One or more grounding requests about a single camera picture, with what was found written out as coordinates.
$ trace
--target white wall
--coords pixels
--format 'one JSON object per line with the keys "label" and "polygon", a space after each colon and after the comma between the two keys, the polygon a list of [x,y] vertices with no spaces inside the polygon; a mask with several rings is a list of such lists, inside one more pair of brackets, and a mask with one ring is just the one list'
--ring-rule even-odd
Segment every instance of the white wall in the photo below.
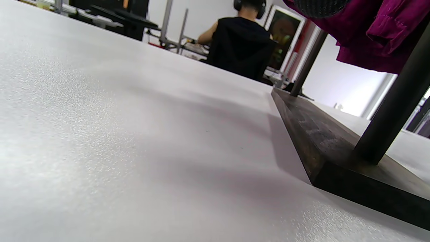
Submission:
{"label": "white wall", "polygon": [[[267,10],[274,1],[277,4],[284,4],[282,0],[267,0]],[[160,27],[163,24],[166,2],[167,0],[150,0],[149,2],[149,19]],[[190,11],[184,34],[196,39],[208,30],[217,19],[237,15],[237,11],[233,8],[233,0],[173,0],[169,28],[167,29],[167,37],[172,41],[179,40],[186,8],[189,8]],[[261,25],[263,25],[266,16],[267,13],[259,21]]]}
{"label": "white wall", "polygon": [[361,116],[386,77],[386,73],[370,71],[336,61],[339,46],[328,36],[307,77],[303,92],[315,101]]}

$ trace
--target purple shirt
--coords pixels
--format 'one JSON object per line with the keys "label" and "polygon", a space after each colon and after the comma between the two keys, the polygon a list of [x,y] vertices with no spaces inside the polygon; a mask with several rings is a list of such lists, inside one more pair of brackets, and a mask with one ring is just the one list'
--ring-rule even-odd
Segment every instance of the purple shirt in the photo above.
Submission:
{"label": "purple shirt", "polygon": [[[286,5],[300,13],[294,0]],[[399,74],[430,20],[430,0],[351,0],[340,13],[310,18],[341,48],[337,60]]]}

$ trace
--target table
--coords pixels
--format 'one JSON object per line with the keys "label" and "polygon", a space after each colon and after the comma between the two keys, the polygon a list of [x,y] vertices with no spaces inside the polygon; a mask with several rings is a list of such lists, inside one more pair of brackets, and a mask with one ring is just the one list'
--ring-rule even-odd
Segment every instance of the table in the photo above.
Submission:
{"label": "table", "polygon": [[270,86],[11,0],[0,29],[2,241],[430,239],[309,185]]}

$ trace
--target black sleeveless top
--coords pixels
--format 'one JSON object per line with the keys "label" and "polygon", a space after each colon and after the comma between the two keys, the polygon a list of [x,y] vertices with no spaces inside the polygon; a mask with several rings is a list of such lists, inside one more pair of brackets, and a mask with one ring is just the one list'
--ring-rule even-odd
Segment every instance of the black sleeveless top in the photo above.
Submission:
{"label": "black sleeveless top", "polygon": [[223,18],[220,20],[226,22],[227,24],[231,23],[232,25],[238,25],[242,28],[249,29],[252,32],[261,34],[264,37],[270,38],[270,33],[265,28],[263,28],[261,25],[259,25],[254,21],[244,19],[242,17]]}

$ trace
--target person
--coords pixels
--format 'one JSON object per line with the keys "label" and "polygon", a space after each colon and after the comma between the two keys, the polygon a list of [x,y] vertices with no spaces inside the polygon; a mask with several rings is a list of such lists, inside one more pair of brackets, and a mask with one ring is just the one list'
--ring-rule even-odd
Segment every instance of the person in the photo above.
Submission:
{"label": "person", "polygon": [[[261,6],[266,3],[266,0],[241,0],[242,8],[238,11],[238,15],[235,18],[225,18],[232,24],[243,26],[251,31],[267,36],[272,39],[271,34],[256,22],[258,12]],[[212,35],[215,33],[218,27],[218,21],[212,25],[212,27],[201,34],[197,42],[199,44],[210,44],[212,42]]]}

